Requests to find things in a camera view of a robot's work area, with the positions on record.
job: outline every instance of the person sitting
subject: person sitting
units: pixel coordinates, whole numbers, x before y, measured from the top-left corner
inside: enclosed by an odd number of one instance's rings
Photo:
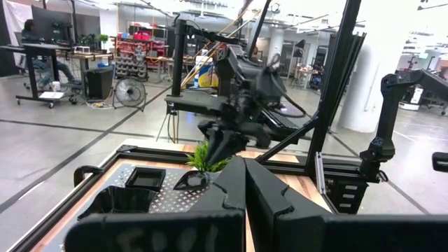
[[[38,37],[38,30],[34,25],[33,20],[25,21],[24,28],[22,30],[22,43],[40,43],[44,42],[43,38]],[[43,89],[51,81],[52,72],[50,71],[50,63],[45,60],[39,60],[37,57],[33,59],[33,67],[35,69],[48,70],[45,76],[39,81],[38,89]],[[71,74],[69,67],[57,61],[57,69],[62,71],[64,75],[69,79],[69,82],[75,80],[74,76]]]

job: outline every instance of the green plant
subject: green plant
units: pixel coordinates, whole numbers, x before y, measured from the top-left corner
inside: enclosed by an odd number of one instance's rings
[[[101,41],[101,42],[103,42],[103,43],[105,43],[105,42],[107,42],[107,41],[109,40],[109,36],[107,36],[107,35],[105,35],[105,34],[100,34],[100,35],[98,36],[98,40]]]
[[[226,158],[217,162],[216,164],[209,164],[208,162],[204,162],[205,157],[207,156],[209,143],[204,142],[196,146],[194,155],[187,155],[190,160],[187,162],[187,165],[194,166],[200,172],[219,172],[224,169],[224,167],[229,163],[230,158]]]

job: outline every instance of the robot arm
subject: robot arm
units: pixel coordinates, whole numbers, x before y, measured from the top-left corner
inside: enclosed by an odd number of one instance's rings
[[[255,139],[257,147],[268,148],[270,136],[257,119],[263,107],[280,102],[281,92],[271,76],[286,90],[272,67],[250,62],[240,45],[227,45],[218,58],[217,68],[221,81],[234,78],[239,92],[229,101],[209,108],[219,120],[206,120],[198,125],[209,141],[205,162],[211,164],[245,150],[250,138]]]
[[[398,103],[406,89],[415,84],[432,90],[448,101],[448,83],[427,70],[415,70],[399,74],[388,74],[381,80],[381,93],[383,105],[379,117],[376,137],[370,142],[369,148],[362,153],[359,172],[368,177],[376,178],[379,166],[395,155],[395,146],[392,142],[392,133],[398,112]]]

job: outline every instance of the desk fan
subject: desk fan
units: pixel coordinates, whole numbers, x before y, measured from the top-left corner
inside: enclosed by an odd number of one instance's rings
[[[112,106],[115,107],[115,99],[123,106],[138,108],[143,112],[146,104],[146,89],[143,83],[135,78],[124,78],[117,82],[113,89]]]

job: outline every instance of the small potted plant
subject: small potted plant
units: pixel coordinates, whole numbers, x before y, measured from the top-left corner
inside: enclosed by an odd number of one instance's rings
[[[174,186],[175,190],[201,190],[209,184],[210,176],[216,178],[218,172],[224,169],[230,158],[221,160],[215,164],[205,162],[205,157],[209,151],[209,143],[204,142],[196,146],[194,155],[187,155],[186,164],[193,167],[192,171],[187,171]]]
[[[209,151],[209,143],[205,141],[204,143],[196,146],[194,155],[187,155],[190,160],[187,165],[196,168],[200,172],[220,172],[229,163],[229,158],[221,160],[216,164],[209,164],[204,162],[205,157]]]
[[[105,34],[101,34],[98,36],[98,40],[101,41],[103,43],[103,48],[101,51],[103,53],[107,53],[107,49],[106,49],[106,42],[109,40],[109,36],[105,35]]]

